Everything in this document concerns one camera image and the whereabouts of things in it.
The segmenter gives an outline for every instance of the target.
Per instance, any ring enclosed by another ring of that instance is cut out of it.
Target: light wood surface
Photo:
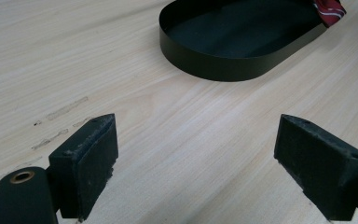
[[[0,0],[0,178],[48,167],[81,124],[115,113],[119,158],[86,223],[328,223],[273,148],[282,113],[358,148],[358,1],[237,83],[164,58],[158,14],[171,1]]]

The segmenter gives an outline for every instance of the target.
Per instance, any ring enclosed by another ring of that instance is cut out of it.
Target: wooden table
[[[158,14],[171,1],[0,0],[0,178],[48,167],[84,122],[115,113],[119,158],[86,223],[328,223],[273,148],[282,113],[358,148],[358,1],[237,83],[164,58]]]

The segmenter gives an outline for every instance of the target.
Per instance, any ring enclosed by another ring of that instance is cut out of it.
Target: scratch mark
[[[38,120],[37,122],[34,123],[34,126],[40,125],[42,124],[42,120]]]
[[[49,138],[49,139],[43,139],[41,143],[39,143],[38,145],[32,147],[33,150],[37,150],[39,149],[40,147],[43,147],[45,145],[47,145],[48,143],[52,142],[55,138],[57,138],[58,136],[60,135],[63,135],[63,134],[66,134],[68,133],[69,130],[67,129],[64,129],[62,131],[60,131],[59,133],[57,133],[56,135],[54,135],[53,137]]]
[[[77,100],[77,101],[74,101],[73,103],[67,105],[67,106],[64,106],[63,108],[57,110],[56,112],[53,112],[51,114],[48,114],[46,116],[46,118],[48,120],[54,120],[56,119],[57,117],[61,116],[61,115],[64,115],[66,113],[68,113],[69,111],[71,111],[72,109],[78,107],[80,104],[88,101],[89,97],[83,97],[81,98],[80,100]]]
[[[86,123],[87,121],[89,121],[89,120],[91,120],[91,119],[93,119],[93,117],[87,117],[87,118],[83,119],[82,121],[80,121],[80,122],[78,122],[78,123],[76,123],[76,124],[74,124],[74,125],[72,125],[72,126],[74,126],[75,128],[77,128],[77,127],[79,127],[79,126],[82,126],[84,123]]]

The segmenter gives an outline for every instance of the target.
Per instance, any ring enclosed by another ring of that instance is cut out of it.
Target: brass ring
[[[12,184],[21,184],[25,181],[28,181],[34,177],[34,171],[23,171],[21,173],[15,174],[10,178],[10,183]]]

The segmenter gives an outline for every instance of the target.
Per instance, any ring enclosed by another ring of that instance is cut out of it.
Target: black clamp
[[[358,149],[305,119],[282,115],[274,157],[327,219],[352,219]]]
[[[1,223],[85,220],[118,158],[115,115],[91,119],[49,156],[47,170],[28,167],[0,180]]]

